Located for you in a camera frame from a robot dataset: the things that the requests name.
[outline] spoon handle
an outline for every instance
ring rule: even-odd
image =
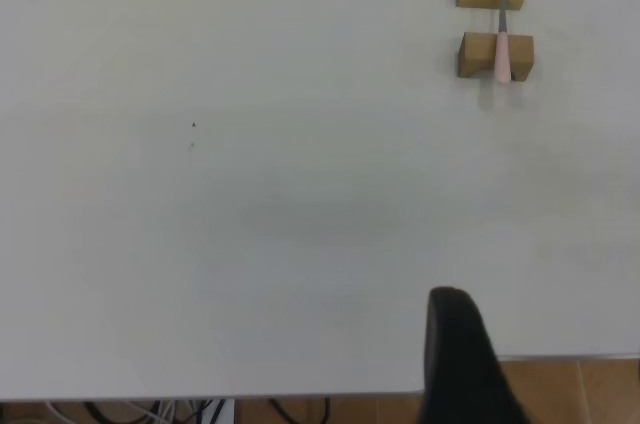
[[[509,63],[509,38],[507,37],[507,0],[500,0],[500,23],[496,42],[496,60],[493,73],[496,81],[507,84],[511,81]]]
[[[511,64],[509,63],[509,37],[507,31],[498,32],[496,41],[496,60],[493,68],[496,81],[503,84],[511,82]]]

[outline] black cable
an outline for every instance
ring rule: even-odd
[[[287,424],[299,424],[296,422],[288,413],[285,411],[280,403],[275,399],[269,399],[269,404],[271,407],[275,409],[275,411],[280,415],[282,419],[284,419]],[[324,398],[324,415],[322,416],[322,420],[320,424],[327,424],[329,422],[329,416],[331,415],[331,401],[329,401],[328,397]]]
[[[218,402],[218,405],[216,406],[216,410],[213,413],[213,416],[211,416],[211,420],[209,421],[209,424],[216,424],[216,422],[218,422],[218,416],[222,412],[222,408],[224,407],[225,402],[227,402],[226,399],[220,399],[220,401]]]
[[[182,420],[182,421],[181,421],[180,419],[174,419],[174,420],[173,420],[173,422],[174,422],[175,424],[187,424],[191,419],[193,419],[194,417],[196,417],[196,422],[197,422],[198,424],[200,424],[200,421],[202,421],[202,412],[203,412],[207,407],[209,407],[209,406],[211,405],[211,403],[212,403],[212,402],[213,402],[213,400],[207,401],[206,403],[205,403],[205,402],[201,402],[201,403],[200,403],[200,405],[198,406],[198,410],[197,410],[197,411],[194,411],[193,413],[191,413],[191,414],[189,415],[189,417],[187,417],[186,419],[184,419],[184,420]]]
[[[91,417],[98,422],[99,424],[152,424],[154,421],[153,417],[147,416],[143,414],[142,416],[134,419],[133,421],[112,421],[108,417],[106,417],[98,406],[96,406],[93,402],[85,402],[85,409],[89,412]],[[153,401],[153,406],[149,409],[149,412],[152,414],[157,414],[160,410],[160,401]]]

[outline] tiled floor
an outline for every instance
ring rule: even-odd
[[[640,424],[640,369],[637,360],[508,362],[503,369],[532,424]],[[322,398],[280,399],[301,424],[317,424]],[[413,424],[419,395],[332,397],[329,424]],[[63,404],[80,424],[94,424],[77,404]],[[113,419],[131,419],[122,404],[103,404]],[[42,404],[5,405],[7,422],[49,416]],[[284,424],[265,399],[236,402],[237,424]]]

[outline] cable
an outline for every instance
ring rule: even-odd
[[[47,406],[49,411],[51,411],[51,414],[56,416],[65,424],[77,424],[74,420],[65,416],[52,402],[45,402],[45,405]]]
[[[206,401],[206,402],[201,402],[198,406],[198,408],[192,412],[189,417],[187,417],[186,419],[184,419],[183,421],[176,419],[175,423],[176,424],[187,424],[191,419],[193,419],[194,417],[196,417],[198,415],[198,411],[202,412],[204,411],[207,407],[209,407],[211,405],[211,403],[213,402],[213,400],[210,401]]]
[[[160,412],[160,402],[161,401],[153,401],[153,405],[151,406],[151,409],[148,410],[148,412],[151,412],[154,414],[154,416],[156,416],[158,412]],[[98,409],[98,406],[96,406],[95,403],[85,402],[84,407],[87,410],[87,412],[89,412],[91,417],[96,422],[98,422],[98,424],[152,424],[153,423],[153,419],[146,415],[142,415],[137,419],[134,419],[133,421],[112,421],[111,419],[107,418],[102,413],[102,411],[100,411],[100,409]]]
[[[155,422],[157,423],[162,423],[162,424],[172,424],[171,421],[168,421],[167,419],[165,419],[167,413],[166,411],[163,413],[162,412],[162,405],[160,405],[160,410],[158,411],[158,413],[155,412],[151,412],[147,409],[145,409],[142,406],[139,406],[137,404],[134,404],[133,402],[129,402],[129,401],[123,401],[127,406],[129,407],[133,407],[134,409],[137,409],[138,411],[142,412],[143,414],[146,414],[147,416],[149,416],[151,419],[148,422]]]
[[[216,424],[216,422],[218,422],[218,416],[220,416],[225,402],[227,402],[226,399],[220,399],[220,401],[218,401],[218,405],[216,406],[216,410],[213,413],[213,416],[211,416],[211,421],[209,421],[209,424]]]
[[[278,401],[276,401],[275,399],[269,399],[269,404],[271,404],[271,407],[273,407],[275,411],[280,415],[280,417],[284,419],[288,424],[299,424],[287,413],[287,411],[282,408]],[[331,401],[328,397],[325,397],[324,415],[322,416],[320,424],[327,424],[327,422],[329,422],[329,416],[331,416]]]

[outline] white cable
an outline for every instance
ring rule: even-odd
[[[47,406],[47,409],[49,409],[49,411],[51,411],[51,414],[53,414],[54,416],[56,416],[58,419],[60,419],[62,422],[64,422],[65,424],[78,424],[77,422],[75,422],[72,419],[69,419],[67,416],[65,416],[62,412],[60,412],[58,410],[58,408],[56,406],[53,405],[53,403],[47,401],[45,402],[45,405]]]
[[[162,403],[160,403],[160,409],[158,409],[158,414],[154,414],[153,412],[145,409],[142,406],[134,404],[133,402],[129,402],[129,401],[123,401],[123,402],[129,407],[133,407],[134,409],[139,410],[140,412],[146,414],[147,416],[153,417],[156,420],[156,422],[159,423],[159,424],[171,424],[170,421],[167,421],[166,419],[163,419],[163,417],[159,415],[162,412]]]
[[[176,415],[176,401],[169,401],[167,405],[167,413],[163,414],[162,417],[169,422],[173,422],[173,418]]]

